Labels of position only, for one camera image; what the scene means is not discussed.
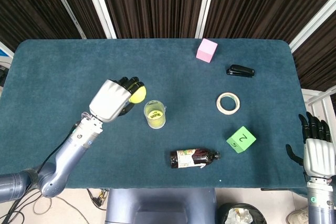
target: black stapler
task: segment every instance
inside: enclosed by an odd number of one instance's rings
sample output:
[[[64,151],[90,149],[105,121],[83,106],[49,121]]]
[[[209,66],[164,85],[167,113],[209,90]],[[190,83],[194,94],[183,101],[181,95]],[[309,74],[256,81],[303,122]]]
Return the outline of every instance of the black stapler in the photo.
[[[243,67],[240,65],[231,65],[226,73],[230,76],[252,77],[254,76],[254,69]]]

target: tape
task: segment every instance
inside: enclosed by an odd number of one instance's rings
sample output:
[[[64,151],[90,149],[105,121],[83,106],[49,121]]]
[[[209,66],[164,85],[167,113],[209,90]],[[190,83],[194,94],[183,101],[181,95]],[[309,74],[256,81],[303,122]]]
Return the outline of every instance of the tape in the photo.
[[[236,107],[233,110],[225,110],[225,109],[223,109],[223,107],[221,105],[221,99],[223,97],[230,97],[230,98],[232,98],[235,101],[235,103],[236,103]],[[216,105],[217,105],[218,110],[220,112],[222,112],[223,114],[232,115],[232,114],[236,113],[237,110],[239,110],[239,108],[240,108],[240,100],[239,100],[238,96],[236,96],[235,94],[230,93],[230,92],[225,92],[225,93],[221,94],[218,97]]]

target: cable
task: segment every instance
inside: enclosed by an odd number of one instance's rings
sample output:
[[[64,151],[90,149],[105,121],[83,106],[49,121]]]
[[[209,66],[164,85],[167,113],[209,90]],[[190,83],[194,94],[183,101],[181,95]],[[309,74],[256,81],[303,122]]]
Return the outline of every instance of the cable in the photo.
[[[22,215],[22,222],[21,222],[21,224],[23,224],[25,222],[25,216],[24,216],[24,214],[22,212],[20,212],[20,211],[14,211],[13,213],[15,213],[15,212],[17,212],[18,214]]]
[[[74,131],[74,129],[77,127],[77,125],[79,124],[79,122],[75,123],[71,130],[69,131],[68,135],[64,138],[64,140],[47,156],[47,158],[43,161],[43,163],[41,164],[40,168],[37,170],[37,173],[39,173],[41,171],[41,169],[43,168],[43,166],[46,164],[46,162],[50,159],[50,157],[58,151],[58,149],[61,148],[61,146],[66,142],[66,140],[68,139],[68,137],[72,134],[72,132]],[[2,222],[2,224],[9,224],[10,221],[9,219],[11,218],[13,212],[15,211],[15,209],[17,209],[17,205],[20,203],[20,201],[32,190],[34,189],[30,189],[31,188],[31,184],[28,186],[26,192],[23,194],[23,196],[20,199],[17,199],[16,201],[14,201],[14,203],[12,204],[11,208],[9,209],[8,213],[6,214],[6,218],[4,219],[4,221]]]
[[[61,198],[61,197],[56,196],[55,198],[58,198],[58,199],[62,200],[62,201],[63,201],[64,203],[66,203],[68,206],[70,206],[71,208],[73,208],[74,210],[76,210],[76,211],[77,211],[77,212],[84,218],[84,220],[86,221],[86,223],[87,223],[87,224],[90,224],[89,221],[87,220],[87,218],[85,218],[85,216],[82,214],[81,211],[78,210],[78,208],[76,208],[75,206],[73,206],[72,204],[70,204],[69,202],[67,202],[65,199],[63,199],[63,198]],[[45,210],[44,212],[37,212],[37,211],[35,210],[35,206],[36,206],[36,203],[38,202],[39,199],[37,199],[37,200],[34,201],[33,212],[34,212],[34,214],[36,214],[36,215],[44,215],[44,214],[46,214],[46,213],[51,209],[53,200],[52,200],[51,198],[49,198],[50,205],[48,206],[48,209],[47,209],[47,210]]]
[[[38,202],[38,200],[36,200],[36,201],[34,202],[34,204],[33,204],[33,212],[34,212],[34,214],[36,214],[36,215],[44,215],[46,212],[48,212],[48,211],[50,210],[50,208],[51,208],[51,206],[52,206],[52,203],[53,203],[52,199],[49,198],[50,205],[49,205],[49,207],[47,208],[47,210],[45,210],[44,212],[36,212],[36,210],[35,210],[35,205],[36,205],[37,202]]]
[[[32,198],[33,196],[35,196],[36,194],[40,194],[40,192],[38,191],[38,192],[36,192],[36,193],[30,195],[25,201],[23,201],[19,206],[17,206],[17,207],[15,208],[15,211],[16,211],[19,207],[21,207],[26,201],[28,201],[30,198]],[[41,196],[42,196],[42,194],[40,194],[40,195],[39,195],[36,199],[34,199],[33,201],[31,201],[31,202],[29,202],[29,203],[23,205],[23,207],[21,207],[18,211],[21,212],[23,208],[25,208],[25,207],[28,206],[29,204],[31,204],[31,203],[37,201]],[[17,213],[17,214],[16,214],[16,215],[15,215],[15,216],[8,222],[8,223],[11,223],[13,220],[15,220],[15,218],[18,216],[18,214],[19,214],[19,213]]]
[[[71,130],[69,131],[69,133],[68,133],[68,135],[65,137],[65,139],[47,156],[47,158],[43,161],[43,163],[41,164],[41,166],[40,166],[40,168],[37,170],[37,173],[39,173],[41,170],[42,170],[42,168],[43,168],[43,166],[46,164],[46,162],[50,159],[50,157],[51,156],[53,156],[53,154],[55,153],[55,152],[57,152],[58,151],[58,149],[60,149],[61,148],[61,146],[65,143],[65,141],[69,138],[69,136],[72,134],[72,132],[74,131],[74,129],[77,127],[77,125],[79,124],[80,122],[77,122],[77,123],[75,123],[73,126],[72,126],[72,128],[71,128]]]
[[[19,208],[20,206],[22,206],[27,200],[29,200],[30,198],[32,198],[32,196],[37,195],[37,194],[40,194],[40,192],[37,191],[36,193],[30,195],[25,201],[23,201],[20,205],[18,205],[18,206],[16,207],[16,209]]]
[[[17,199],[16,201],[14,201],[14,203],[12,204],[11,208],[8,210],[8,213],[6,214],[6,218],[4,219],[4,221],[2,222],[2,224],[9,224],[10,221],[9,219],[11,218],[13,212],[16,210],[17,205],[20,203],[20,201],[27,195],[29,194],[31,191],[33,191],[34,189],[31,189],[31,184],[27,187],[25,193],[22,195],[22,197],[20,199]]]
[[[81,213],[81,211],[79,211],[76,207],[74,207],[72,204],[70,204],[69,202],[67,202],[65,199],[56,196],[55,198],[58,198],[60,200],[62,200],[63,202],[65,202],[67,205],[69,205],[70,207],[72,207],[74,210],[76,210],[77,212],[79,212],[79,214],[84,218],[84,220],[87,222],[87,224],[90,224],[89,221],[85,218],[85,216]]]
[[[105,192],[107,190],[105,190],[104,192],[102,190],[101,193],[99,194],[98,198],[94,198],[93,195],[92,195],[92,192],[88,188],[86,188],[86,190],[88,191],[88,194],[89,194],[90,199],[91,199],[92,203],[94,204],[94,206],[97,207],[99,210],[106,211],[106,209],[103,209],[103,208],[100,208],[100,207],[101,207],[103,201],[106,199]]]

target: green cube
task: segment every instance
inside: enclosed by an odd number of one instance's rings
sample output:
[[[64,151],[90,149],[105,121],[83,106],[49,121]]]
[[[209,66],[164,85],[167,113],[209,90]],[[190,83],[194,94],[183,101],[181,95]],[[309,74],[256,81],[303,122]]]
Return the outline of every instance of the green cube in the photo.
[[[256,138],[243,126],[226,142],[237,152],[241,153],[252,145]]]

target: trash bin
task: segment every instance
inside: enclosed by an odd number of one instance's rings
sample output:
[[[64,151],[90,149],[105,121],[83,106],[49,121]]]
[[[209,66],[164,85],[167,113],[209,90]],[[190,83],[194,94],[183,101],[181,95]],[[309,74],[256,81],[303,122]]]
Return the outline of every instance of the trash bin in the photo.
[[[225,224],[227,215],[232,208],[244,208],[247,209],[252,215],[253,221],[251,224],[267,224],[265,217],[254,206],[246,203],[225,203],[221,205],[217,210],[218,224]]]

